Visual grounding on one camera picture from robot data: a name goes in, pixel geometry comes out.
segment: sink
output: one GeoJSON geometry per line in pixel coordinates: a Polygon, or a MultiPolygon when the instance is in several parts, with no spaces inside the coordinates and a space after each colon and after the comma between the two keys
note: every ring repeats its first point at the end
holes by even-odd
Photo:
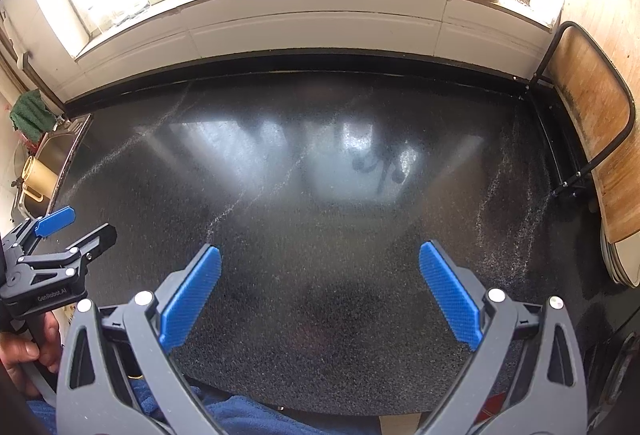
{"type": "MultiPolygon", "coordinates": [[[[58,176],[58,182],[51,197],[54,202],[62,183],[61,175],[63,175],[66,167],[71,162],[90,122],[91,115],[83,115],[72,121],[68,126],[47,133],[38,148],[35,155],[36,159],[58,176]]],[[[23,193],[22,190],[20,190],[16,201],[20,214],[27,219],[45,216],[50,211],[50,207],[52,207],[51,201],[46,196],[42,202],[36,202],[36,200],[23,193]]]]}

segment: human hand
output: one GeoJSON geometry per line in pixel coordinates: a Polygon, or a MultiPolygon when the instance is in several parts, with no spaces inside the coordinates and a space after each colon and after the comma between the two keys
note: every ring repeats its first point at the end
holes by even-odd
{"type": "Polygon", "coordinates": [[[24,375],[19,363],[40,361],[52,373],[57,373],[60,369],[60,325],[53,312],[44,314],[44,336],[46,343],[42,348],[38,348],[35,343],[15,334],[0,333],[0,361],[18,391],[27,397],[37,397],[40,393],[24,375]]]}

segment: stacked plates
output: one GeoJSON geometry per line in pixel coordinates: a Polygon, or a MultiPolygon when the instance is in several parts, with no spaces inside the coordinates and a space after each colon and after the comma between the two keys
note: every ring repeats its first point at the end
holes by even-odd
{"type": "Polygon", "coordinates": [[[631,246],[629,240],[633,243],[638,241],[630,238],[617,244],[609,243],[604,235],[604,227],[600,228],[602,257],[612,280],[619,285],[638,287],[640,285],[640,251],[631,246]]]}

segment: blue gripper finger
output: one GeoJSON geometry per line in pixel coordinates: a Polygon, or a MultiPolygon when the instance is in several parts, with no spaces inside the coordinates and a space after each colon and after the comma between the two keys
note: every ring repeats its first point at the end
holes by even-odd
{"type": "Polygon", "coordinates": [[[35,233],[38,237],[48,237],[60,229],[65,228],[69,224],[73,224],[76,219],[76,212],[71,206],[60,209],[60,211],[52,212],[43,219],[38,221],[35,233]]]}
{"type": "Polygon", "coordinates": [[[166,353],[184,344],[221,272],[220,251],[215,247],[208,247],[160,315],[158,341],[166,353]]]}
{"type": "Polygon", "coordinates": [[[475,351],[482,341],[478,306],[431,241],[422,244],[419,265],[422,277],[456,339],[475,351]]]}

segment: blue towel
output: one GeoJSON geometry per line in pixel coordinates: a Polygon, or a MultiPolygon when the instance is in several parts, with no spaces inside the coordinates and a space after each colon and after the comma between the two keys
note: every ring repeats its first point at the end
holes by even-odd
{"type": "MultiPolygon", "coordinates": [[[[163,421],[164,416],[146,382],[141,379],[130,380],[130,384],[145,414],[163,421]]],[[[215,391],[203,393],[194,386],[191,389],[229,435],[380,435],[380,424],[375,417],[300,414],[300,417],[308,417],[309,422],[314,424],[313,427],[293,420],[247,397],[235,395],[227,399],[216,395],[215,391]]],[[[57,435],[55,409],[44,401],[28,403],[35,416],[43,422],[52,435],[57,435]]]]}

